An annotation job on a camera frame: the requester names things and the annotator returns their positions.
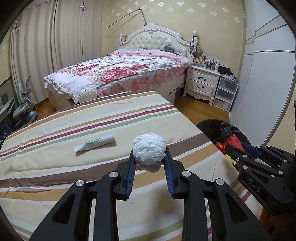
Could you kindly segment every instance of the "trash can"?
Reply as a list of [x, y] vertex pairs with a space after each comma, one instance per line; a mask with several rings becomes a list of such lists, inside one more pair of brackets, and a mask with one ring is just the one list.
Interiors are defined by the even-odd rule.
[[216, 142], [224, 143], [224, 139], [221, 136], [221, 130], [228, 127], [233, 134], [239, 139], [239, 141], [251, 145], [248, 138], [235, 126], [223, 121], [223, 120], [203, 120], [199, 122], [196, 127], [200, 129], [214, 144]]

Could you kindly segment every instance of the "white tissue ball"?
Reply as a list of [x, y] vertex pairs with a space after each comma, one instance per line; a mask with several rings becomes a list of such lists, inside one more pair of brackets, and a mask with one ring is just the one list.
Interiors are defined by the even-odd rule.
[[140, 165], [161, 165], [165, 157], [165, 140], [154, 133], [137, 136], [134, 141], [133, 155]]
[[87, 102], [90, 100], [97, 99], [97, 94], [94, 89], [83, 88], [78, 95], [79, 103]]

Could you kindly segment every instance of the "white nightstand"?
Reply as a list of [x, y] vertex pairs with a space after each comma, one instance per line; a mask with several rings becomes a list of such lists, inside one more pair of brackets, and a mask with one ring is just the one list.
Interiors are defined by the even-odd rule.
[[190, 65], [183, 96], [190, 94], [197, 99], [208, 100], [213, 105], [220, 76], [218, 71]]

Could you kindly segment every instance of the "white plastic bag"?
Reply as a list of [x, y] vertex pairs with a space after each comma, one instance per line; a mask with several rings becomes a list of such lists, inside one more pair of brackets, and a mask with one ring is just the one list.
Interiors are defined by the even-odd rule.
[[137, 136], [134, 141], [133, 154], [137, 164], [146, 171], [157, 172], [165, 157], [165, 140], [154, 133]]

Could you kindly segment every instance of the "striped tablecloth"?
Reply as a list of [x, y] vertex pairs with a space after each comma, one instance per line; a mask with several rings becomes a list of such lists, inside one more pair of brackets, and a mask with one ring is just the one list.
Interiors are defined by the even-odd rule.
[[[173, 105], [149, 91], [86, 102], [10, 135], [0, 151], [0, 205], [8, 220], [29, 240], [76, 180], [97, 180], [115, 170], [128, 159], [133, 139], [150, 132], [162, 136], [172, 157], [201, 179], [223, 178], [259, 217], [260, 204], [237, 181], [237, 171], [222, 153]], [[115, 142], [73, 151], [108, 134]], [[130, 199], [117, 201], [117, 217], [120, 240], [181, 240], [183, 200], [170, 198], [163, 168], [154, 174], [136, 171]], [[211, 238], [208, 208], [207, 221]]]

